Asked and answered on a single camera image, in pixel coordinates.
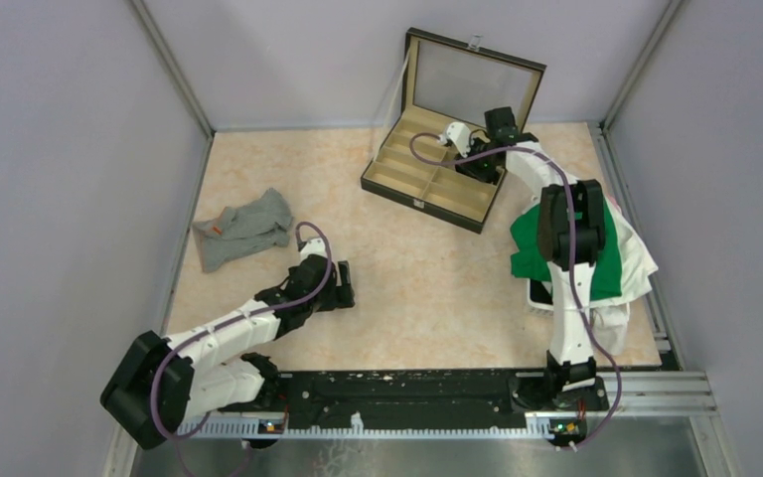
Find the black leather compartment box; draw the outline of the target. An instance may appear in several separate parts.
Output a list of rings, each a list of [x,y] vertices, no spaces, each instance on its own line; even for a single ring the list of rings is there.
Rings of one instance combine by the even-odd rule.
[[[411,27],[363,190],[480,233],[546,66]]]

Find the grey striped underwear orange trim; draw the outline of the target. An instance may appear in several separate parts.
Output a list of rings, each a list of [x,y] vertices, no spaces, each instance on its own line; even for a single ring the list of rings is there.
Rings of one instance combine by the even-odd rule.
[[[288,246],[292,223],[288,203],[273,188],[245,205],[224,207],[213,219],[192,222],[202,272],[212,273],[229,261]]]

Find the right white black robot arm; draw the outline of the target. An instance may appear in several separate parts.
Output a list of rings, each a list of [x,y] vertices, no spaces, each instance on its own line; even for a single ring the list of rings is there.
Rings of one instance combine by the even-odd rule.
[[[596,382],[589,308],[595,267],[607,241],[602,187],[571,176],[532,135],[520,133],[510,107],[488,116],[487,141],[477,142],[462,122],[448,124],[441,141],[456,148],[461,165],[504,154],[507,171],[539,191],[535,244],[548,269],[553,315],[542,394],[550,406],[569,409]]]

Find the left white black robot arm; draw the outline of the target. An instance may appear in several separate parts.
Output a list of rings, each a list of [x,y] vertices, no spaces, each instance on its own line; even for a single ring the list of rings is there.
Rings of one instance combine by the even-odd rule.
[[[238,404],[267,410],[279,395],[279,371],[253,347],[304,326],[315,313],[355,304],[350,265],[311,253],[279,284],[231,313],[187,332],[134,339],[101,392],[100,405],[149,450],[195,417]]]

